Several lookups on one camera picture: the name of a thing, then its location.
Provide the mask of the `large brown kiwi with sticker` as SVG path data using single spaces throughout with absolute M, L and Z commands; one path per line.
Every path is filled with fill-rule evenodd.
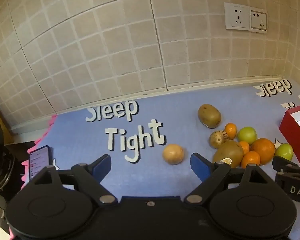
M 240 165 L 244 156 L 243 148 L 236 141 L 227 141 L 215 152 L 212 162 L 218 162 L 225 158 L 231 159 L 230 166 L 236 168 Z

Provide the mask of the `green apple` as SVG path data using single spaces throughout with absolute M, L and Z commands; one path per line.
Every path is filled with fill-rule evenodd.
M 276 156 L 280 156 L 280 157 L 282 157 L 284 159 L 287 159 L 289 161 L 292 160 L 293 154 L 294 154 L 294 151 L 293 151 L 292 146 L 290 146 L 290 144 L 281 144 L 276 149 L 276 152 L 275 152 Z
M 251 145 L 257 140 L 256 130 L 253 127 L 243 127 L 237 133 L 237 139 L 239 141 L 245 141 Z

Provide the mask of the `tan round passion fruit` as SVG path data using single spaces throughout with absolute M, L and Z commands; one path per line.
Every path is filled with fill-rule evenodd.
M 184 149 L 177 144 L 167 145 L 162 152 L 164 161 L 170 165 L 178 165 L 183 161 L 184 156 Z

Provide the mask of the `large orange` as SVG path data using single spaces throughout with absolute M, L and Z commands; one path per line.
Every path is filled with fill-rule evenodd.
M 275 154 L 274 143 L 266 138 L 260 138 L 254 141 L 250 146 L 250 150 L 259 154 L 261 165 L 269 163 Z

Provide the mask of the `small tangerine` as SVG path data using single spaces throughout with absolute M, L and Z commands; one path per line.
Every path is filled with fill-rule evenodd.
M 229 140 L 234 140 L 237 134 L 237 126 L 233 123 L 227 123 L 224 132 L 228 135 Z

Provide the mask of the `small brown kiwi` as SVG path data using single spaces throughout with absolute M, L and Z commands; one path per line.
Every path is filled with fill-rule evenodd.
M 216 107 L 203 104 L 198 109 L 198 118 L 207 128 L 213 129 L 221 123 L 222 115 Z

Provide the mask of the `red white cardboard box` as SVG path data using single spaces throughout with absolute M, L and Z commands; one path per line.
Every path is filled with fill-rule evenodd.
M 286 110 L 279 130 L 286 141 L 292 146 L 300 163 L 300 106 Z

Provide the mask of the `black smartphone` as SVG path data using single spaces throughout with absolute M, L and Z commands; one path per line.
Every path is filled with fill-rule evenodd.
M 32 180 L 44 167 L 52 164 L 50 147 L 45 145 L 29 155 L 29 180 Z

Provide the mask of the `blue sleep tight mat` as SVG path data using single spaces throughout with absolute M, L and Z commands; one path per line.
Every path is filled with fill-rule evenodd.
M 243 87 L 173 93 L 59 115 L 39 146 L 51 147 L 53 163 L 67 169 L 111 156 L 102 184 L 123 196 L 181 196 L 199 185 L 190 155 L 211 159 L 211 129 L 198 119 L 198 108 L 211 104 L 221 112 L 221 126 L 253 126 L 259 137 L 285 142 L 279 124 L 288 107 L 300 105 L 300 85 L 288 78 Z M 184 149 L 178 165 L 164 161 L 169 144 Z

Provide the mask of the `black stove appliance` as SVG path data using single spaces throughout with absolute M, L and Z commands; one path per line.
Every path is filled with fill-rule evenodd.
M 7 148 L 7 145 L 13 142 L 13 135 L 0 116 L 0 227 L 6 232 L 8 223 L 5 218 L 5 210 L 15 192 L 11 177 L 17 170 L 17 159 Z

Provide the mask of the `white wall socket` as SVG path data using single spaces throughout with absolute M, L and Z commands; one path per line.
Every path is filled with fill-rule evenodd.
M 225 28 L 249 31 L 249 7 L 247 5 L 224 3 Z

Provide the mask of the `beige framed wall socket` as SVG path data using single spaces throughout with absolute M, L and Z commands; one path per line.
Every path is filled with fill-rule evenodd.
M 265 9 L 250 7 L 249 31 L 266 34 L 268 31 L 268 14 Z

